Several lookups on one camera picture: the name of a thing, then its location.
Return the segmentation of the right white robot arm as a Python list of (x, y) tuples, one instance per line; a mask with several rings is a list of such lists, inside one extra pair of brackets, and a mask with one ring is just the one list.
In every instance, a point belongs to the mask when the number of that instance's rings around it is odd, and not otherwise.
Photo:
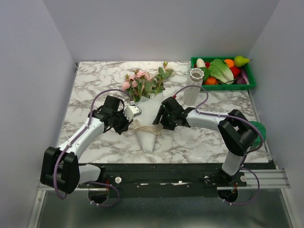
[(258, 150), (264, 143), (264, 136), (239, 111), (228, 114), (200, 112), (197, 108), (184, 109), (174, 96), (162, 101), (152, 123), (161, 124), (163, 129), (173, 131), (177, 126), (199, 127), (217, 131), (228, 149), (218, 180), (224, 186), (235, 182), (237, 172), (242, 167), (247, 154)]

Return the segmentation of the white wrapping paper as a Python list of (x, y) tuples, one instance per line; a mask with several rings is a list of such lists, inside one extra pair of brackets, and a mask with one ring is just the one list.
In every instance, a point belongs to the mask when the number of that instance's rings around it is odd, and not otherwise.
[(141, 115), (134, 119), (131, 128), (135, 130), (138, 141), (146, 152), (153, 152), (156, 135), (160, 134), (161, 128), (152, 123), (158, 114), (162, 100), (163, 93), (160, 93), (153, 98), (143, 96), (139, 102), (131, 102), (142, 110)]

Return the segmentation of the cream ribbon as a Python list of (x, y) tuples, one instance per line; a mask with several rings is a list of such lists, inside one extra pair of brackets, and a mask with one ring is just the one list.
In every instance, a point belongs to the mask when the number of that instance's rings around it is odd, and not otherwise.
[(152, 133), (154, 135), (161, 135), (162, 131), (162, 127), (160, 125), (142, 126), (138, 120), (133, 121), (131, 129), (135, 132)]

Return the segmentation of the pink flower bouquet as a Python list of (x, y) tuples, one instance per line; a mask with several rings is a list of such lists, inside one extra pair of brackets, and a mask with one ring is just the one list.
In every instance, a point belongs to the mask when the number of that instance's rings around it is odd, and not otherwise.
[(135, 69), (133, 75), (126, 74), (122, 90), (126, 91), (135, 102), (142, 97), (151, 98), (165, 91), (164, 82), (173, 76), (174, 69), (164, 61), (155, 75), (148, 71)]

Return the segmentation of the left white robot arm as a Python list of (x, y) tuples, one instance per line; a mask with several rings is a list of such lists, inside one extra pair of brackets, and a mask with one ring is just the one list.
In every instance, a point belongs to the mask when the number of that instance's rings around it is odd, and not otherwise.
[(44, 152), (40, 182), (65, 194), (72, 193), (80, 184), (90, 182), (94, 187), (105, 183), (103, 169), (96, 164), (79, 164), (88, 146), (101, 134), (113, 129), (122, 134), (133, 119), (141, 114), (135, 105), (123, 106), (116, 97), (107, 96), (102, 106), (93, 109), (85, 123), (66, 142), (58, 147), (48, 147)]

